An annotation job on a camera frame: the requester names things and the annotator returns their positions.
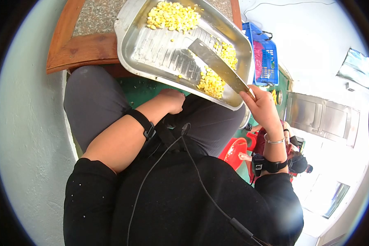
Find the pink bag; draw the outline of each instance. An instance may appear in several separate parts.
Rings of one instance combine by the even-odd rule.
[[[256,80],[261,76],[262,73],[262,50],[264,47],[257,41],[253,40],[254,49],[254,64],[256,66]]]

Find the hand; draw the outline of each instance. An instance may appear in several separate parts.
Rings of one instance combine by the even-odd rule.
[[[239,95],[249,107],[254,119],[262,125],[268,133],[282,128],[272,94],[268,91],[262,91],[255,85],[249,85],[249,88],[253,91],[256,101],[251,99],[244,91],[241,91]]]
[[[168,107],[168,112],[175,115],[182,111],[182,105],[186,97],[178,90],[162,89],[156,98],[163,100],[164,105]]]

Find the knife blade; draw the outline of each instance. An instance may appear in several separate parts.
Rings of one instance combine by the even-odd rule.
[[[253,92],[247,87],[243,80],[236,74],[230,66],[228,66],[211,48],[209,48],[201,39],[197,38],[188,47],[194,54],[196,54],[203,62],[229,85],[236,93],[245,91],[254,100]]]

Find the door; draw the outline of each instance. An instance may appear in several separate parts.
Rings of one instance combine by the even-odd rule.
[[[325,99],[289,92],[286,121],[290,126],[354,147],[360,112]]]

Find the wooden table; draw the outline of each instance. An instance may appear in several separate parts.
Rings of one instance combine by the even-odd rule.
[[[46,73],[85,65],[119,63],[113,24],[125,2],[68,0],[51,40]],[[242,29],[238,0],[209,2]],[[121,72],[129,74],[124,68]]]

